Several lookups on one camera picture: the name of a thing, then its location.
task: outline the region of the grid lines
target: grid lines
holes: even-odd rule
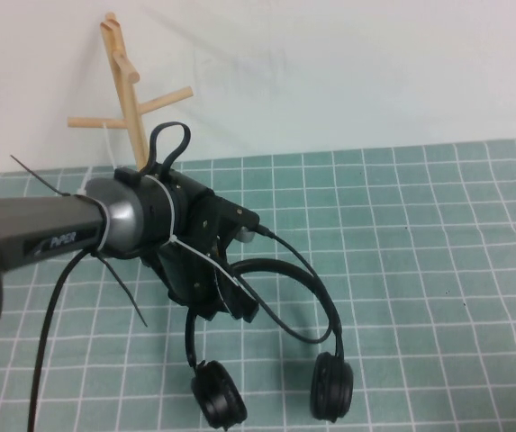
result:
[[[244,432],[516,430],[516,140],[178,162],[176,169],[256,211],[314,265],[339,311],[355,375],[349,414],[312,419],[320,351],[260,312],[252,324],[198,322],[198,354],[222,362],[248,408]],[[110,167],[43,175],[76,193]],[[22,173],[0,175],[0,197],[51,196]],[[270,240],[233,243],[230,261],[276,257]],[[45,299],[68,261],[5,277],[0,321],[0,431],[25,429]],[[43,370],[43,430],[209,431],[189,382],[185,311],[153,272],[113,265],[146,316],[135,322],[101,263],[68,278]],[[317,301],[287,278],[248,281],[296,331],[317,334]]]

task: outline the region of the gray robot arm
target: gray robot arm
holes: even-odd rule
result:
[[[5,272],[97,245],[104,224],[99,204],[83,197],[0,199],[0,317]]]

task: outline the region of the white wall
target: white wall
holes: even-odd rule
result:
[[[142,101],[193,87],[144,118],[190,124],[186,158],[516,137],[512,0],[0,0],[0,170],[16,169],[9,153],[107,163],[103,133],[66,118],[119,115],[98,30],[110,10]]]

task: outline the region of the wooden dowel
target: wooden dowel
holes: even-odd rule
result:
[[[192,91],[192,87],[184,87],[176,90],[175,92],[164,94],[163,96],[156,97],[150,101],[140,103],[140,114],[151,113],[158,108],[183,101],[184,99],[192,97],[193,95],[194,92]]]
[[[117,61],[113,58],[113,53],[117,50],[123,53],[126,52],[122,28],[117,21],[112,19],[102,22],[100,27],[104,37],[105,51],[107,52],[110,69],[112,70],[115,89],[122,106],[125,127],[130,137],[133,156],[138,168],[142,168],[148,161],[148,142],[138,111],[138,102],[135,97],[133,84],[128,79],[124,79],[121,68],[118,67]]]
[[[120,67],[122,75],[125,77],[125,79],[127,79],[132,84],[136,84],[140,81],[140,74],[123,52],[116,49],[112,55],[115,63],[117,63],[117,66]]]
[[[127,129],[125,120],[122,119],[101,119],[98,117],[68,117],[69,128],[103,128]]]

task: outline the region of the headphone ear cushion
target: headphone ear cushion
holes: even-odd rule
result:
[[[218,362],[200,366],[192,379],[192,392],[212,428],[228,430],[248,417],[246,405],[230,374]]]
[[[351,405],[354,374],[351,366],[330,353],[315,361],[310,393],[310,410],[315,419],[335,422],[344,417]]]

